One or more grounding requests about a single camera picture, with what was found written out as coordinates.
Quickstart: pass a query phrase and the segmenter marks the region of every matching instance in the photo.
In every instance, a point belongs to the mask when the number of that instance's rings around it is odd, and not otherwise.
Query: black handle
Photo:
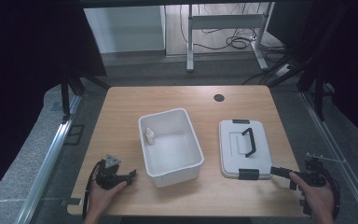
[[[255,153],[255,138],[254,138],[254,135],[253,135],[253,130],[252,130],[252,128],[246,129],[246,130],[242,133],[242,135],[246,135],[247,133],[249,133],[249,136],[250,136],[250,138],[251,138],[252,151],[250,151],[250,152],[248,152],[248,153],[245,154],[245,157],[246,157],[246,158],[250,157],[252,154]]]

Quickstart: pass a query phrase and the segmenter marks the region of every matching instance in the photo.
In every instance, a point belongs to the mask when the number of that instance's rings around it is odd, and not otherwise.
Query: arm
[[[291,172],[290,178],[299,185],[303,196],[312,210],[312,218],[315,224],[332,224],[334,210],[334,195],[330,186],[326,184],[321,188],[309,186],[301,177]]]
[[[84,219],[85,224],[97,224],[101,215],[113,201],[115,195],[127,186],[127,182],[123,181],[114,188],[107,190],[101,188],[95,180],[92,181],[89,194],[89,211]]]

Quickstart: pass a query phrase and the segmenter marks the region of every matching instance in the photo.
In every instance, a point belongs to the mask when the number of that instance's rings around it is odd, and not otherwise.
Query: open box
[[[190,118],[183,108],[142,116],[138,120],[145,167],[158,188],[197,178],[204,158]],[[149,144],[149,128],[155,143]]]

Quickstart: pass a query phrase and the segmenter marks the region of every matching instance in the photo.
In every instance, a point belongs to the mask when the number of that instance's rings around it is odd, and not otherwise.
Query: white metal frame
[[[259,28],[257,39],[251,42],[251,46],[255,53],[255,57],[260,64],[261,70],[269,70],[260,51],[260,41],[266,30],[271,4],[271,2],[268,2],[268,7],[263,14],[207,16],[193,16],[192,5],[188,5],[187,72],[194,71],[193,30],[236,28]]]

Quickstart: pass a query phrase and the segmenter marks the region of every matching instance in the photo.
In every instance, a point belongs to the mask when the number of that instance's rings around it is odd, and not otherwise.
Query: wall
[[[163,50],[164,7],[85,9],[101,53]]]

